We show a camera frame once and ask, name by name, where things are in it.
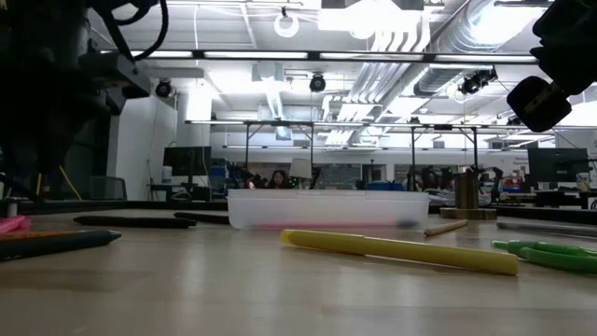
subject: translucent plastic container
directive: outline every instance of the translucent plastic container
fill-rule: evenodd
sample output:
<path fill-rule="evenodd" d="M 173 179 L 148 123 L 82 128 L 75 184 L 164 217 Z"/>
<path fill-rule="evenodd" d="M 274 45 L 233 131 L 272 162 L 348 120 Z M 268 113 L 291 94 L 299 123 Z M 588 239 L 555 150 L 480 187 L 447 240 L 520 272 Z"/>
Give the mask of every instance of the translucent plastic container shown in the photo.
<path fill-rule="evenodd" d="M 423 223 L 429 195 L 424 192 L 361 190 L 229 190 L 230 224 L 254 227 L 383 226 Z"/>

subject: pencil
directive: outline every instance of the pencil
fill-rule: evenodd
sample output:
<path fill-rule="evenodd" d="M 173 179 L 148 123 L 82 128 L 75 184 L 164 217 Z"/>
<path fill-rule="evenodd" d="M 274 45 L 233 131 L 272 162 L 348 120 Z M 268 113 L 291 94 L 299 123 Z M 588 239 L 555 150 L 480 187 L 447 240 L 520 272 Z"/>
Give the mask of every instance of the pencil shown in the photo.
<path fill-rule="evenodd" d="M 456 230 L 458 228 L 462 228 L 463 226 L 466 226 L 466 224 L 468 224 L 467 219 L 456 220 L 452 223 L 444 224 L 444 225 L 438 226 L 433 229 L 425 229 L 425 231 L 423 233 L 425 236 L 431 237 L 431 236 L 435 236 L 435 235 L 443 233 L 443 232 L 452 231 L 452 230 Z"/>

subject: green marker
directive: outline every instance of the green marker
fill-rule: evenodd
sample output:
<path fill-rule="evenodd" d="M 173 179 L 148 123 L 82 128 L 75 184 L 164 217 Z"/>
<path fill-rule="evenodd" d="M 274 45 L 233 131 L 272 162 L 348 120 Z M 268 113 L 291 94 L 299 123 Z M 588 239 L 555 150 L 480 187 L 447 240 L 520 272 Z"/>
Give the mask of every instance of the green marker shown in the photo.
<path fill-rule="evenodd" d="M 591 249 L 518 240 L 493 241 L 492 246 L 537 265 L 572 272 L 597 273 L 597 251 Z"/>

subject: woman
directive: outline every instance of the woman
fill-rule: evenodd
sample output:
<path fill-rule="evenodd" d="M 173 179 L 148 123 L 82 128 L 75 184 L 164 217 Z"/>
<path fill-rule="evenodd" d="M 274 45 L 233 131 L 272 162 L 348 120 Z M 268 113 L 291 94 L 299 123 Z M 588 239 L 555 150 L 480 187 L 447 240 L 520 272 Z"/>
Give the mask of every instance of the woman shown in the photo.
<path fill-rule="evenodd" d="M 273 172 L 268 189 L 289 189 L 288 177 L 283 170 Z"/>

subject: camera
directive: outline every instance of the camera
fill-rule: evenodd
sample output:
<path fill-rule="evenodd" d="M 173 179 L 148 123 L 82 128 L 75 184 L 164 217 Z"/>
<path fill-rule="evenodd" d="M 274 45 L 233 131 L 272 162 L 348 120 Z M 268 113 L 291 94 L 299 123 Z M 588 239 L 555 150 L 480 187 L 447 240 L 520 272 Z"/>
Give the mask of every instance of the camera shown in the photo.
<path fill-rule="evenodd" d="M 313 74 L 311 84 L 309 84 L 311 92 L 319 93 L 326 89 L 326 80 L 322 74 Z"/>
<path fill-rule="evenodd" d="M 174 95 L 174 89 L 170 84 L 170 79 L 160 79 L 160 84 L 156 87 L 156 95 L 160 98 L 169 98 Z"/>

